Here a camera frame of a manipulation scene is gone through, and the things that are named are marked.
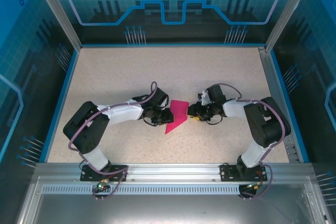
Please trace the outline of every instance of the clear acrylic wall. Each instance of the clear acrylic wall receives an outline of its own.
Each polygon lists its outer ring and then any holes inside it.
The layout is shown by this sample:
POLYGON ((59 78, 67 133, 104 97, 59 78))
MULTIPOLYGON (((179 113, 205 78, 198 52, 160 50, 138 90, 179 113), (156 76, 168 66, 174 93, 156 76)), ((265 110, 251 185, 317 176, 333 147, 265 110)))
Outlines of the clear acrylic wall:
POLYGON ((14 223, 74 51, 45 0, 0 0, 0 27, 0 222, 14 223))
POLYGON ((60 0, 83 44, 265 43, 287 0, 60 0))
MULTIPOLYGON (((309 159, 317 175, 336 173, 336 0, 301 0, 274 47, 309 159)), ((320 184, 334 204, 332 176, 320 184)))

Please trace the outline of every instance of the robotic arm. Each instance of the robotic arm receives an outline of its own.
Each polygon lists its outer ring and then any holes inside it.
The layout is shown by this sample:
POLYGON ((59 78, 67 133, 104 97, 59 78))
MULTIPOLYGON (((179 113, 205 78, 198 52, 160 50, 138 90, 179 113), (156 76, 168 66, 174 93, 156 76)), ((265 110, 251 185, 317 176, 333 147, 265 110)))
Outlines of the robotic arm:
MULTIPOLYGON (((208 123, 216 115, 247 119, 254 141, 237 160, 236 170, 242 180, 254 176, 270 150, 291 132, 288 121, 271 97, 261 101, 228 100, 220 85, 216 84, 198 94, 198 99, 187 112, 194 119, 208 123)), ((70 144, 73 143, 77 148, 72 150, 77 150, 96 173, 108 174, 114 172, 115 168, 99 147, 106 127, 139 119, 152 126, 171 123, 174 116, 170 108, 166 108, 168 102, 169 96, 157 87, 150 95, 134 97, 121 105, 95 105, 86 102, 66 124, 63 132, 70 139, 70 144)))
POLYGON ((291 132, 287 119, 271 97, 261 101, 227 100, 217 84, 198 94, 198 99, 196 104, 188 108, 188 115, 196 120, 210 122, 216 115, 222 118, 235 116, 247 119, 254 140, 237 160, 236 168, 241 179, 253 175, 253 168, 258 166, 282 139, 282 128, 276 114, 285 128, 285 136, 291 132))
POLYGON ((95 105, 85 102, 63 129, 63 133, 72 139, 79 128, 95 113, 103 111, 86 125, 74 139, 73 144, 79 153, 96 170, 103 173, 112 171, 111 163, 99 147, 101 137, 108 126, 129 120, 149 118, 152 126, 163 125, 174 121, 173 114, 166 108, 169 96, 161 89, 149 95, 134 97, 123 103, 125 105, 95 105))

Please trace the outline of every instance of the vent slot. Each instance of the vent slot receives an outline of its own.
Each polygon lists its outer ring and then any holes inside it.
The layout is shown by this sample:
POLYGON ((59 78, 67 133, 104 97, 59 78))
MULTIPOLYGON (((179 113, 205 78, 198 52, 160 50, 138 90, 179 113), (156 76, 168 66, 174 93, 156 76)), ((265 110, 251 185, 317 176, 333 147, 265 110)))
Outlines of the vent slot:
MULTIPOLYGON (((116 185, 111 185, 109 194, 116 185)), ((90 195, 95 185, 44 185, 43 194, 90 195)), ((117 195, 238 195, 238 185, 120 185, 117 195)))

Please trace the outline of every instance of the metal base plate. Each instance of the metal base plate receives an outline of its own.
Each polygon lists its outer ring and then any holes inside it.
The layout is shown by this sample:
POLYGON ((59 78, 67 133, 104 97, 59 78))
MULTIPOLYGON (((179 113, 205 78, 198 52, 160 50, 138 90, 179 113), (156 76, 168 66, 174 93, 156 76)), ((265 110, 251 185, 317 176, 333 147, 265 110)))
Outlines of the metal base plate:
POLYGON ((267 174, 266 169, 261 166, 256 166, 251 172, 251 176, 245 176, 244 179, 240 177, 240 174, 236 168, 236 165, 229 165, 229 164, 223 164, 219 166, 219 171, 221 174, 221 181, 222 182, 243 182, 243 181, 249 181, 249 182, 258 182, 260 181, 260 177, 256 174, 256 172, 262 172, 263 173, 263 181, 267 181, 267 174))
MULTIPOLYGON (((121 170, 126 168, 127 165, 112 165, 110 172, 115 172, 117 170, 121 170)), ((113 177, 109 178, 110 182, 118 182, 121 179, 122 173, 115 174, 113 177)), ((102 179, 108 176, 101 175, 93 171, 88 165, 83 165, 82 172, 80 175, 80 181, 90 181, 90 182, 99 182, 102 179)), ((124 176, 122 181, 126 181, 127 175, 124 176)))

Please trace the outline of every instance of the blue trim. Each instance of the blue trim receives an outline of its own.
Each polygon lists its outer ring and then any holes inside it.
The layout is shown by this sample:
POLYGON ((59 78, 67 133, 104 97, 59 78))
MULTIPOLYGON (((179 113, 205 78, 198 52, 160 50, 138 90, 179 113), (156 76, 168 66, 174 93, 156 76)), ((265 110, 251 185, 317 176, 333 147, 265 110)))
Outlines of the blue trim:
POLYGON ((336 82, 334 82, 332 85, 330 85, 327 89, 327 93, 325 95, 324 107, 326 108, 326 111, 328 113, 328 116, 329 116, 329 119, 332 123, 332 126, 334 127, 334 130, 336 131, 336 120, 335 120, 335 117, 334 117, 330 107, 329 107, 330 94, 334 89, 336 89, 336 82))
POLYGON ((55 134, 56 134, 56 129, 57 129, 57 126, 58 126, 58 122, 59 122, 59 119, 60 119, 60 116, 61 116, 61 113, 62 113, 62 109, 63 109, 64 103, 65 103, 65 100, 66 100, 66 97, 67 97, 67 94, 68 94, 68 91, 69 91, 72 76, 74 75, 75 66, 76 66, 76 63, 77 63, 77 60, 78 60, 78 56, 79 56, 79 54, 76 51, 74 51, 74 53, 71 57, 71 62, 69 64, 68 72, 67 72, 67 74, 65 76, 65 79, 64 79, 64 83, 63 83, 61 93, 60 93, 59 98, 58 98, 58 102, 57 102, 57 105, 56 105, 56 108, 55 108, 54 116, 52 117, 52 121, 51 121, 51 124, 50 124, 50 128, 49 128, 49 131, 48 131, 46 142, 44 143, 44 147, 43 147, 43 150, 42 150, 42 153, 41 153, 41 157, 40 157, 40 160, 39 160, 41 163, 47 162, 47 159, 48 159, 48 156, 49 156, 49 153, 50 153, 50 150, 51 150, 51 146, 52 146, 52 143, 54 141, 55 134))
POLYGON ((181 21, 166 21, 165 20, 165 10, 164 10, 164 4, 161 0, 140 0, 140 5, 138 6, 131 6, 119 19, 117 22, 110 22, 110 23, 84 23, 80 16, 79 13, 77 12, 75 5, 72 0, 68 0, 69 4, 74 12, 74 15, 77 18, 77 21, 79 24, 82 26, 119 26, 120 23, 122 23, 126 17, 133 11, 137 9, 145 9, 145 4, 159 4, 160 5, 160 10, 161 10, 161 22, 165 25, 182 25, 186 21, 186 6, 187 4, 190 3, 199 3, 202 4, 202 8, 204 9, 213 9, 217 14, 225 20, 229 25, 265 25, 269 22, 271 19, 272 13, 278 3, 279 0, 274 0, 272 7, 267 15, 267 18, 264 22, 234 22, 230 21, 228 17, 225 16, 225 14, 219 9, 217 5, 208 5, 206 4, 206 0, 185 0, 182 5, 182 20, 181 21))
POLYGON ((16 86, 14 83, 11 83, 6 77, 4 77, 2 74, 0 74, 0 80, 2 80, 4 83, 6 83, 12 90, 14 90, 16 93, 17 93, 17 97, 19 99, 19 103, 20 103, 20 107, 19 109, 17 110, 16 112, 16 115, 15 115, 15 118, 13 120, 13 123, 8 131, 8 134, 6 136, 6 139, 5 139, 5 142, 4 142, 4 145, 2 146, 1 148, 1 151, 0 151, 0 163, 5 155, 5 152, 7 150, 7 147, 8 147, 8 144, 12 138, 12 135, 14 133, 14 129, 16 127, 16 124, 17 124, 17 121, 19 120, 20 118, 20 115, 22 113, 22 110, 23 110, 23 98, 22 98, 22 93, 21 93, 21 90, 18 86, 16 86))
POLYGON ((283 78, 282 78, 282 75, 281 75, 281 72, 280 72, 280 68, 279 68, 279 65, 278 65, 278 61, 277 61, 277 58, 274 54, 273 49, 271 51, 271 57, 272 57, 272 60, 273 60, 273 63, 274 63, 275 71, 277 73, 277 76, 278 76, 278 79, 279 79, 279 82, 280 82, 282 92, 284 94, 283 96, 285 97, 285 102, 286 102, 286 105, 287 105, 287 108, 288 108, 288 111, 289 111, 289 116, 292 120, 293 130, 295 131, 295 134, 296 134, 296 137, 297 137, 297 140, 298 140, 298 144, 299 144, 299 148, 300 148, 300 150, 298 150, 298 151, 301 152, 303 161, 305 163, 309 163, 310 162, 309 157, 308 157, 306 148, 305 148, 304 143, 303 143, 303 139, 302 139, 302 136, 301 136, 301 133, 300 133, 300 130, 299 130, 299 125, 298 125, 298 122, 296 121, 294 111, 293 111, 293 107, 292 107, 292 104, 290 103, 289 96, 288 96, 288 93, 287 93, 287 90, 286 90, 286 86, 285 86, 285 83, 283 81, 283 78))
POLYGON ((183 43, 183 44, 83 44, 84 48, 87 47, 204 47, 204 46, 226 46, 226 47, 264 47, 263 43, 246 43, 246 44, 226 44, 226 43, 183 43))

